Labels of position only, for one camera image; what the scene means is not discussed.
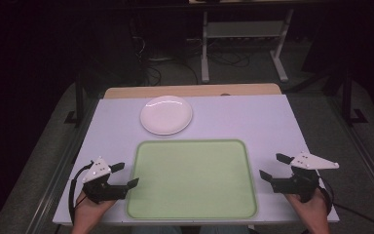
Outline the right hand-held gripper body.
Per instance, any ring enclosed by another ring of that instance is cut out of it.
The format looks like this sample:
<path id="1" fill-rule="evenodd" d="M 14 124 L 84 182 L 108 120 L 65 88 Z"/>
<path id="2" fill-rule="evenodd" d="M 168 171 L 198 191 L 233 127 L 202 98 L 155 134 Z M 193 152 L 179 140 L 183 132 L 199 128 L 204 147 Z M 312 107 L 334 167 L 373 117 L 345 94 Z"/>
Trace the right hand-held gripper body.
<path id="1" fill-rule="evenodd" d="M 293 157 L 289 164 L 292 176 L 289 178 L 273 178 L 270 183 L 275 193 L 297 194 L 303 203 L 309 202 L 318 188 L 327 202 L 331 199 L 324 188 L 319 186 L 318 170 L 336 170 L 339 164 L 317 155 L 302 152 Z"/>

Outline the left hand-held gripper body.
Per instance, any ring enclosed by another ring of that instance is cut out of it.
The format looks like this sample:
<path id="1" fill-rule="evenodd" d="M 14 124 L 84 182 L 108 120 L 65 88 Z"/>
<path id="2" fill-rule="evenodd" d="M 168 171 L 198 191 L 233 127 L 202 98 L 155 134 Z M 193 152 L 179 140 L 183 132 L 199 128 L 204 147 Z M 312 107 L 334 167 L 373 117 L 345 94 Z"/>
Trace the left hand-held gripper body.
<path id="1" fill-rule="evenodd" d="M 110 165 L 98 157 L 90 166 L 89 171 L 84 175 L 83 191 L 94 203 L 103 201 L 123 200 L 126 198 L 129 189 L 126 185 L 111 185 L 109 177 L 114 174 L 110 171 Z"/>

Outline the white metal stand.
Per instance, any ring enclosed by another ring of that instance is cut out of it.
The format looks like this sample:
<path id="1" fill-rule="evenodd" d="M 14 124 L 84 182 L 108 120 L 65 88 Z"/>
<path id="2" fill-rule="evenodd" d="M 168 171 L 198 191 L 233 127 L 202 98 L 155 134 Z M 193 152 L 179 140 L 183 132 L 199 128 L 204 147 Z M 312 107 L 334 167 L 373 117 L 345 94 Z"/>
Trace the white metal stand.
<path id="1" fill-rule="evenodd" d="M 208 13 L 203 14 L 203 35 L 202 35 L 202 55 L 201 72 L 202 81 L 209 82 L 209 69 L 207 49 L 208 39 L 220 38 L 278 38 L 279 42 L 274 50 L 270 52 L 271 60 L 274 64 L 281 82 L 286 83 L 288 77 L 281 63 L 281 50 L 290 27 L 294 10 L 289 9 L 283 20 L 262 20 L 262 21 L 209 21 Z"/>

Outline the person's right hand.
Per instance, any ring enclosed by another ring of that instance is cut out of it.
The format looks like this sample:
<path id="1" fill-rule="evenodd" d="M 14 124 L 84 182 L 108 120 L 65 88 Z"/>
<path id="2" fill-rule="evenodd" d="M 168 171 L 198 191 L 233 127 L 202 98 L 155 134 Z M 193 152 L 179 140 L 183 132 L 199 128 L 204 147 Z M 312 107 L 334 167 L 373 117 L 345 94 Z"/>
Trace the person's right hand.
<path id="1" fill-rule="evenodd" d="M 317 188 L 309 202 L 302 203 L 295 194 L 285 194 L 293 210 L 297 213 L 306 228 L 328 226 L 326 201 Z"/>

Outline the white round plate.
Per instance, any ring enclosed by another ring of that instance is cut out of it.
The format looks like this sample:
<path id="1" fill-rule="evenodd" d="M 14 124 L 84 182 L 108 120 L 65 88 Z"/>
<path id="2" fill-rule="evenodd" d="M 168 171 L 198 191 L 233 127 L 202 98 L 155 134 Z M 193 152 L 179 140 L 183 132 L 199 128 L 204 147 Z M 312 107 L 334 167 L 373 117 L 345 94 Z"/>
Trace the white round plate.
<path id="1" fill-rule="evenodd" d="M 182 97 L 162 96 L 147 102 L 140 112 L 141 125 L 159 136 L 176 134 L 191 122 L 193 109 Z"/>

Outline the black metal stand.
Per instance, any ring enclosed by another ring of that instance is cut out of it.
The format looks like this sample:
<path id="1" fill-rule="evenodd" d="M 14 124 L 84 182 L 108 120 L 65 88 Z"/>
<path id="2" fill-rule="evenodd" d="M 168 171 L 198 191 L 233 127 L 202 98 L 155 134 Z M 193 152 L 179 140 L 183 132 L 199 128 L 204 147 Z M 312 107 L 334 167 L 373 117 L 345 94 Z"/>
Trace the black metal stand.
<path id="1" fill-rule="evenodd" d="M 349 126 L 357 123 L 367 123 L 360 109 L 352 109 L 353 79 L 349 69 L 346 69 L 342 86 L 342 117 Z"/>
<path id="2" fill-rule="evenodd" d="M 78 74 L 75 80 L 75 109 L 69 111 L 64 123 L 73 124 L 78 128 L 84 118 L 84 87 L 81 74 Z"/>

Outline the light green tray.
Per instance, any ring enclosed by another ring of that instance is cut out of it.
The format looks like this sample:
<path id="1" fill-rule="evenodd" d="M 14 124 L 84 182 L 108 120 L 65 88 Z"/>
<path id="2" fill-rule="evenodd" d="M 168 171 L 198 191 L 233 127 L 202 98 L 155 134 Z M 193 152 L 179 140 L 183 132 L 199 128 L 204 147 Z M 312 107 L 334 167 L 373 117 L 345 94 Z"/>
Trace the light green tray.
<path id="1" fill-rule="evenodd" d="M 257 213 L 247 150 L 238 139 L 138 145 L 128 197 L 134 219 L 248 219 Z"/>

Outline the white table board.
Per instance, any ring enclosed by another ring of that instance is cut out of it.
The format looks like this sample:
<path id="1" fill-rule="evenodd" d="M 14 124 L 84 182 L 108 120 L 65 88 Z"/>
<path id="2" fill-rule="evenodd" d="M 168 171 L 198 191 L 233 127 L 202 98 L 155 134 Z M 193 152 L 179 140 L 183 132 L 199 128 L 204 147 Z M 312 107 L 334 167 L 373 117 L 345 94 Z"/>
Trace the white table board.
<path id="1" fill-rule="evenodd" d="M 108 164 L 124 163 L 113 174 L 112 184 L 125 184 L 132 178 L 138 145 L 157 140 L 238 139 L 247 150 L 253 176 L 257 213 L 248 219 L 134 219 L 128 216 L 126 199 L 119 201 L 104 216 L 108 225 L 223 225 L 279 224 L 295 222 L 297 214 L 286 199 L 275 193 L 260 177 L 262 170 L 275 177 L 287 177 L 291 169 L 279 162 L 277 153 L 295 156 L 307 151 L 288 99 L 284 95 L 187 97 L 193 117 L 181 132 L 158 136 L 140 122 L 144 98 L 104 99 L 99 102 L 76 158 L 71 176 L 83 178 L 82 168 L 102 157 Z"/>

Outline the aluminium frame rail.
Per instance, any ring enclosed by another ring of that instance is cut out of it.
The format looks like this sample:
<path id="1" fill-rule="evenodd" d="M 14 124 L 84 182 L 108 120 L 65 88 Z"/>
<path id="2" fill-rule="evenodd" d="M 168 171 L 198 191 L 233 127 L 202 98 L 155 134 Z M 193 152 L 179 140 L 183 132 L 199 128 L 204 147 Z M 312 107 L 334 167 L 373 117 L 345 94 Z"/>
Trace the aluminium frame rail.
<path id="1" fill-rule="evenodd" d="M 24 234 L 56 232 L 57 225 L 53 223 L 53 217 L 64 189 L 68 188 L 74 160 L 97 104 L 97 99 L 84 101 L 79 124 L 67 122 L 69 114 L 74 117 L 78 112 L 78 104 L 73 99 L 63 100 L 56 106 L 54 116 L 40 137 L 28 166 L 31 174 L 29 184 L 40 189 L 40 193 Z"/>
<path id="2" fill-rule="evenodd" d="M 348 136 L 354 143 L 361 161 L 374 184 L 374 106 L 366 100 L 360 107 L 348 105 L 349 110 L 342 104 L 340 98 L 332 97 L 330 105 L 337 113 Z"/>

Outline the person's left hand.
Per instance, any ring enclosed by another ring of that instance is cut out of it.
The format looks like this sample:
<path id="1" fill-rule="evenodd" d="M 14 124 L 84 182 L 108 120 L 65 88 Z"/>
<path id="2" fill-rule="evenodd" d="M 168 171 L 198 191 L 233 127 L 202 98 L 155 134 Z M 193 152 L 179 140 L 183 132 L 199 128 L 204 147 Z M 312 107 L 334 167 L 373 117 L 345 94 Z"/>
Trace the person's left hand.
<path id="1" fill-rule="evenodd" d="M 79 194 L 76 202 L 72 230 L 93 230 L 101 221 L 104 214 L 116 204 L 115 201 L 104 201 L 99 204 L 94 203 L 87 198 L 84 192 Z"/>

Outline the wooden table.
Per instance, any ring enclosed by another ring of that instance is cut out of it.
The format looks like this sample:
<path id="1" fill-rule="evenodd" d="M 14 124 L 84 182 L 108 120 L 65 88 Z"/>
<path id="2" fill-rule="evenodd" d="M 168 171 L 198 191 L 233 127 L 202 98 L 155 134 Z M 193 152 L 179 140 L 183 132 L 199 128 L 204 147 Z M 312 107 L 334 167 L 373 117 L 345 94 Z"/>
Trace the wooden table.
<path id="1" fill-rule="evenodd" d="M 217 96 L 256 96 L 280 95 L 277 84 L 223 84 L 191 86 L 125 87 L 110 88 L 105 98 L 157 98 L 160 96 L 177 97 L 217 97 Z"/>

